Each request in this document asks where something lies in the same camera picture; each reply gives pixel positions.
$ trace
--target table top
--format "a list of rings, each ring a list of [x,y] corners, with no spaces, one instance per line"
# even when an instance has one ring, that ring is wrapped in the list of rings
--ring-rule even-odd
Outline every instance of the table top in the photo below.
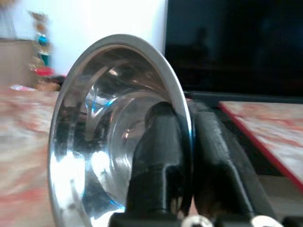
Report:
[[[0,92],[0,226],[55,226],[46,167],[57,96],[58,92]]]
[[[224,101],[220,107],[303,192],[303,105]]]

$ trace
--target red object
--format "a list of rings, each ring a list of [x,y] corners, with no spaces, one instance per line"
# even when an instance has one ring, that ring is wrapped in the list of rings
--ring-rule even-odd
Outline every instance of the red object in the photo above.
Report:
[[[303,105],[220,102],[220,107],[303,192]]]
[[[42,68],[35,69],[35,73],[36,73],[36,75],[38,75],[40,77],[49,77],[49,76],[53,75],[54,69],[52,69],[50,67],[42,67]]]

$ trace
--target stainless steel bowl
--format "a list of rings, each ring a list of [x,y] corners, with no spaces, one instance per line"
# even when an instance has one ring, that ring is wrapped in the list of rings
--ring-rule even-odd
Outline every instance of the stainless steel bowl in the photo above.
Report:
[[[191,122],[178,79],[144,40],[112,35],[75,62],[59,94],[49,138],[49,188],[58,226],[106,226],[123,212],[134,149],[148,109],[168,101],[191,155]]]

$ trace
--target marble surface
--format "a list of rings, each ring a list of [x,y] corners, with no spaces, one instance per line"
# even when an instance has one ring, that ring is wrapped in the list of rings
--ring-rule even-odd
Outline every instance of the marble surface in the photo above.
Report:
[[[303,192],[303,105],[226,101],[220,106]]]
[[[54,227],[46,181],[58,92],[0,92],[0,226]]]

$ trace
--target red edge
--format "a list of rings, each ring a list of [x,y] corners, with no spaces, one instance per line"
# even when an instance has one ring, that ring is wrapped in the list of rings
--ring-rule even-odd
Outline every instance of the red edge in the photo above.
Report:
[[[267,157],[267,159],[275,166],[278,170],[281,171],[285,176],[289,177],[294,184],[296,184],[301,192],[303,193],[303,182],[301,182],[295,175],[292,173],[291,170],[286,168],[283,163],[280,162],[279,159],[277,159],[271,152],[268,150],[263,143],[261,143],[253,133],[249,131],[249,129],[243,124],[242,122],[238,121],[236,116],[232,114],[231,111],[224,105],[224,103],[220,102],[219,107],[225,112],[231,120],[235,123],[237,127],[246,135],[248,136],[251,141],[256,145],[256,147]]]

